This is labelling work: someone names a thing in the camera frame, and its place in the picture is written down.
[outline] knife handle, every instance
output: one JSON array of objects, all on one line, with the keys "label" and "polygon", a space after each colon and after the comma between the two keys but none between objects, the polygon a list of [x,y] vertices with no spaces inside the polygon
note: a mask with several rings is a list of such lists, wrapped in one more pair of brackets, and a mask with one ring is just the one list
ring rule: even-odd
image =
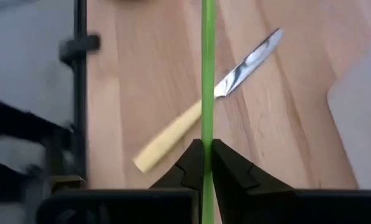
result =
[{"label": "knife handle", "polygon": [[169,126],[143,148],[141,153],[133,159],[134,164],[142,171],[148,172],[156,163],[167,154],[173,146],[184,136],[192,125],[200,118],[202,101],[195,103],[181,116],[177,117]]}]

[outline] knife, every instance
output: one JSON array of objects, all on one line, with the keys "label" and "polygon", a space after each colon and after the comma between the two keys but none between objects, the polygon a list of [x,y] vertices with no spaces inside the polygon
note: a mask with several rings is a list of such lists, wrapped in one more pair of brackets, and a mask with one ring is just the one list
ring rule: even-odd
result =
[{"label": "knife", "polygon": [[[281,28],[272,32],[238,66],[230,71],[214,88],[214,98],[222,98],[231,94],[275,50],[282,34],[283,29]],[[202,101],[199,100],[150,141],[133,159],[134,164],[142,172],[148,172],[195,124],[200,118],[201,112]]]}]

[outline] wood grain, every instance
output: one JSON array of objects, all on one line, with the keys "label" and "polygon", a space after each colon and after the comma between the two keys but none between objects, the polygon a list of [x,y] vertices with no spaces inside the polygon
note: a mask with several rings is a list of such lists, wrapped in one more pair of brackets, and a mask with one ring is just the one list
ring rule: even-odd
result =
[{"label": "wood grain", "polygon": [[[272,56],[216,101],[214,137],[300,188],[357,188],[326,93],[371,43],[371,0],[216,0],[216,80],[274,28]],[[146,188],[181,156],[200,123],[143,174],[142,147],[200,98],[200,0],[88,0],[91,188]]]}]

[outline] wooden table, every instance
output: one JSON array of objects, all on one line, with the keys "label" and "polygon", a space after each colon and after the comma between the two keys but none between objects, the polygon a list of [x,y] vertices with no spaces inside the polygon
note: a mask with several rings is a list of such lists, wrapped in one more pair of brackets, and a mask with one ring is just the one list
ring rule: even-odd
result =
[{"label": "wooden table", "polygon": [[[215,105],[214,137],[293,187],[357,187],[327,107],[330,86],[371,43],[371,0],[216,0],[216,78],[276,27],[276,52]],[[146,188],[200,123],[150,173],[132,158],[200,98],[200,0],[88,0],[91,188]]]}]

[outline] silver knife blade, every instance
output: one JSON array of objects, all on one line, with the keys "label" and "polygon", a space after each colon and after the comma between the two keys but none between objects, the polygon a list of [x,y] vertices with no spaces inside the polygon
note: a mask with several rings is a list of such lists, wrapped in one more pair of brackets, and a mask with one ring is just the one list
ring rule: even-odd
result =
[{"label": "silver knife blade", "polygon": [[214,88],[214,97],[225,97],[235,90],[250,74],[252,74],[280,42],[283,29],[273,31],[243,61],[228,73]]}]

